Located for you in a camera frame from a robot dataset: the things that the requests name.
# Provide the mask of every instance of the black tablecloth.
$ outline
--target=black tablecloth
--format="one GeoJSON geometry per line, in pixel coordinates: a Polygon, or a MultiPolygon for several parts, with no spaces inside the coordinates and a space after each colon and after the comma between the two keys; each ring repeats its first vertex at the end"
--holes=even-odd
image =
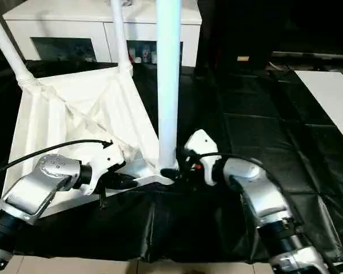
{"type": "MultiPolygon", "coordinates": [[[[101,63],[29,62],[37,77],[92,70],[101,63]]],[[[135,65],[134,81],[157,130],[154,66],[135,65]]],[[[21,91],[0,62],[0,165],[8,159],[21,91]]],[[[220,151],[254,157],[289,194],[307,233],[343,261],[343,136],[294,72],[240,71],[224,79],[181,71],[178,145],[203,128],[220,151]]],[[[0,193],[3,176],[0,177],[0,193]]],[[[41,219],[16,252],[108,260],[265,261],[239,194],[223,183],[154,183],[41,219]]]]}

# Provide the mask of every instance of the tile floor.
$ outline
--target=tile floor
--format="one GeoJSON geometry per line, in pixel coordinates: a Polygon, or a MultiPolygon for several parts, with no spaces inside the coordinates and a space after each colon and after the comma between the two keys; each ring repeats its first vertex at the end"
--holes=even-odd
{"type": "Polygon", "coordinates": [[[273,274],[268,264],[244,263],[177,264],[168,261],[147,264],[79,258],[44,259],[14,256],[0,274],[273,274]]]}

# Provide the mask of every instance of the white pole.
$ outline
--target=white pole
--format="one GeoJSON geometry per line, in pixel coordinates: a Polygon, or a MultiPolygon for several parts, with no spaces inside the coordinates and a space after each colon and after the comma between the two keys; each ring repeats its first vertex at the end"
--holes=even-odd
{"type": "Polygon", "coordinates": [[[125,29],[123,26],[121,0],[111,0],[113,21],[115,25],[115,37],[118,47],[118,67],[120,71],[129,71],[132,75],[132,64],[128,57],[125,29]]]}
{"type": "Polygon", "coordinates": [[[181,0],[157,0],[159,169],[176,168],[181,0]]]}
{"type": "Polygon", "coordinates": [[[6,60],[9,62],[10,67],[15,73],[19,85],[26,85],[35,82],[32,73],[24,65],[19,54],[15,50],[5,30],[0,24],[0,49],[5,55],[6,60]]]}

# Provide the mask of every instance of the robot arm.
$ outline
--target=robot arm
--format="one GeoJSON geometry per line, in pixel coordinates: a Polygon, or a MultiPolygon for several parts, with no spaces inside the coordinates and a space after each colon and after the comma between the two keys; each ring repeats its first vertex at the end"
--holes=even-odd
{"type": "Polygon", "coordinates": [[[116,170],[124,164],[116,145],[105,148],[87,165],[58,154],[41,157],[35,169],[16,181],[0,200],[0,270],[13,256],[20,229],[41,217],[57,191],[75,188],[90,195],[108,168],[116,170]]]}
{"type": "Polygon", "coordinates": [[[231,189],[242,193],[262,242],[270,253],[270,265],[275,273],[329,273],[321,255],[310,245],[295,221],[286,199],[258,161],[221,158],[217,145],[203,130],[196,131],[185,148],[200,160],[208,185],[224,178],[231,189]]]}
{"type": "Polygon", "coordinates": [[[329,273],[321,255],[295,222],[286,199],[262,167],[230,158],[223,173],[229,186],[236,189],[238,185],[242,191],[275,273],[329,273]]]}

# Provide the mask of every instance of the white table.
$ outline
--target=white table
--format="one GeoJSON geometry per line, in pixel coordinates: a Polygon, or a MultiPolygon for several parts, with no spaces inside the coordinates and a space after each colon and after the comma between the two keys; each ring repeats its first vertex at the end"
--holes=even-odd
{"type": "MultiPolygon", "coordinates": [[[[123,7],[126,39],[156,41],[156,0],[133,0],[123,7]]],[[[23,56],[41,60],[31,38],[88,38],[96,61],[117,62],[109,0],[28,0],[3,15],[23,56]]],[[[182,0],[182,65],[194,67],[202,18],[196,0],[182,0]]]]}
{"type": "Polygon", "coordinates": [[[343,74],[322,71],[296,71],[296,74],[343,134],[343,74]]]}

